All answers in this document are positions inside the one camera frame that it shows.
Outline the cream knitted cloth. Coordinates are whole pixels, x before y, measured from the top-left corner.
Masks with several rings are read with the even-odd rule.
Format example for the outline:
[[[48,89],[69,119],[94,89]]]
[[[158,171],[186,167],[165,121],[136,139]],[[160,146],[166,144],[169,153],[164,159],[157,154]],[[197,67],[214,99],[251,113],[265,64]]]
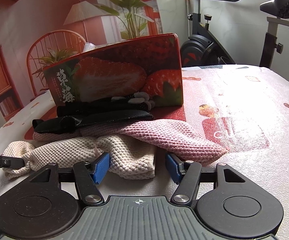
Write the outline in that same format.
[[[110,154],[109,171],[124,179],[155,177],[156,147],[126,135],[106,135],[99,138],[78,137],[50,142],[40,147],[25,141],[15,141],[4,150],[4,157],[23,159],[22,168],[4,168],[8,179],[37,171],[49,163],[60,168],[72,167],[81,161],[94,161],[103,153]]]

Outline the pink knitted cloth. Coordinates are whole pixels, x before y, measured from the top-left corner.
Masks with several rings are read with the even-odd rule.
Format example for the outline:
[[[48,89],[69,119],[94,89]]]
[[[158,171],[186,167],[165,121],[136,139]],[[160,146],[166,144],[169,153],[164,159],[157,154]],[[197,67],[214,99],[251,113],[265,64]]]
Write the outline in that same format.
[[[184,160],[194,160],[206,166],[218,160],[228,151],[199,135],[187,122],[174,119],[152,121],[106,122],[87,127],[61,126],[60,119],[34,119],[33,139],[57,141],[74,137],[101,137],[127,135],[139,141],[172,152]]]

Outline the black glove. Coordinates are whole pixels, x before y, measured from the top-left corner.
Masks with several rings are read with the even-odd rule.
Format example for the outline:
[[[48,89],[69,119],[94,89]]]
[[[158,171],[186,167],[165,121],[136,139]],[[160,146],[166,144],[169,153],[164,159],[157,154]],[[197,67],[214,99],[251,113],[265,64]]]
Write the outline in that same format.
[[[68,102],[56,109],[57,117],[49,120],[34,119],[34,132],[39,134],[73,133],[95,124],[153,120],[150,111],[155,102],[146,92],[127,96],[113,96],[92,102]]]

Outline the patterned foam table mat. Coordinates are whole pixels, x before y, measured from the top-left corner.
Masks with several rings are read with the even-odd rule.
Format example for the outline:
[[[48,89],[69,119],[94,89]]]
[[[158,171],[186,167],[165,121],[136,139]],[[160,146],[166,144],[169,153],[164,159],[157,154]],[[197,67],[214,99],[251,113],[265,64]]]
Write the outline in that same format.
[[[227,163],[274,195],[283,205],[284,217],[278,239],[289,239],[289,82],[267,68],[224,66],[221,68],[185,68],[183,70],[184,112],[186,121],[204,137],[204,127],[217,137],[229,135],[236,147],[247,147],[247,139],[260,145],[267,138],[269,146],[255,150],[228,152],[216,163]],[[206,104],[219,110],[219,121],[228,121],[223,132],[208,116],[199,114]],[[6,124],[0,126],[0,155],[13,141],[25,141],[33,119],[51,117],[55,106],[50,92],[27,104]],[[27,140],[39,147],[43,142]],[[108,195],[170,197],[176,189],[165,169],[164,153],[156,158],[155,178],[126,180],[108,172],[99,189]],[[21,182],[27,175],[8,180],[0,169],[0,195]]]

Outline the red strawberry cardboard box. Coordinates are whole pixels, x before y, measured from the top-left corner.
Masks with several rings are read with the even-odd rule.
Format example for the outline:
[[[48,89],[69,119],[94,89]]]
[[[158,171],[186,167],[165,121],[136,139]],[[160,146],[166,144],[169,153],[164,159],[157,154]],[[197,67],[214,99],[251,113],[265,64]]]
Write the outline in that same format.
[[[174,33],[144,36],[72,55],[42,69],[57,105],[141,95],[181,106],[180,47]]]

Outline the black exercise bike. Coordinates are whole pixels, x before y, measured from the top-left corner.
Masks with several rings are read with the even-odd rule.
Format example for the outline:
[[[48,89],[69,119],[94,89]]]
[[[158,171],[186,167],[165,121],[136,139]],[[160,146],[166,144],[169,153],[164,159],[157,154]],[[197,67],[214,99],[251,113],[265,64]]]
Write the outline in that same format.
[[[268,28],[265,12],[260,4],[269,0],[240,0],[221,2],[202,0],[169,0],[167,8],[173,20],[180,42],[189,35],[187,14],[201,9],[203,14],[212,15],[210,30],[238,64],[259,65]]]

